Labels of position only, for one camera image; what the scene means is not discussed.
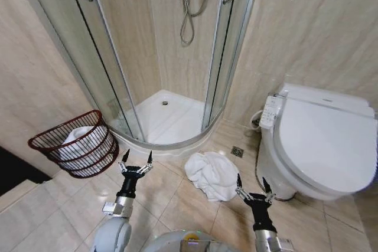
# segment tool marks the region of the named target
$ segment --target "white toilet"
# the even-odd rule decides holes
[[[277,199],[296,192],[321,200],[352,194],[374,178],[377,120],[366,100],[283,84],[260,118],[256,175]]]

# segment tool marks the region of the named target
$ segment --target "white towel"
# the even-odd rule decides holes
[[[229,201],[236,195],[239,171],[229,159],[219,153],[193,154],[185,164],[185,172],[209,201]]]
[[[73,129],[67,136],[67,138],[64,140],[63,144],[72,142],[77,138],[84,136],[92,129],[93,126],[83,126]],[[71,160],[74,158],[78,158],[79,156],[85,155],[86,153],[94,149],[105,138],[105,133],[105,127],[100,126],[96,128],[91,134],[81,139],[80,142],[73,143],[70,146],[60,149],[60,158],[62,160]],[[99,159],[103,157],[107,150],[107,147],[97,148],[91,154],[81,158],[80,161],[65,162],[64,167],[69,169],[78,169],[90,166],[99,161]],[[102,163],[100,162],[97,163],[95,166],[91,167],[91,170],[93,170],[94,172],[99,172],[102,169],[102,167]]]

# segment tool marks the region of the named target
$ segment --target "red wire basket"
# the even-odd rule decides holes
[[[78,128],[87,132],[64,143],[69,134]],[[100,174],[111,166],[119,153],[118,141],[99,110],[92,110],[40,133],[31,138],[28,145],[76,178]]]

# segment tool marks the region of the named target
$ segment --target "floor drain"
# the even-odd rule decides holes
[[[233,155],[235,155],[235,156],[238,156],[238,157],[242,158],[242,157],[243,157],[244,150],[241,149],[241,148],[238,148],[238,147],[233,146],[233,147],[232,147],[232,150],[231,150],[231,153],[232,153]]]

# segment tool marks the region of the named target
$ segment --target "toilet lid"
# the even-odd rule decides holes
[[[292,171],[325,191],[356,192],[372,181],[377,121],[343,110],[286,99],[274,143]]]

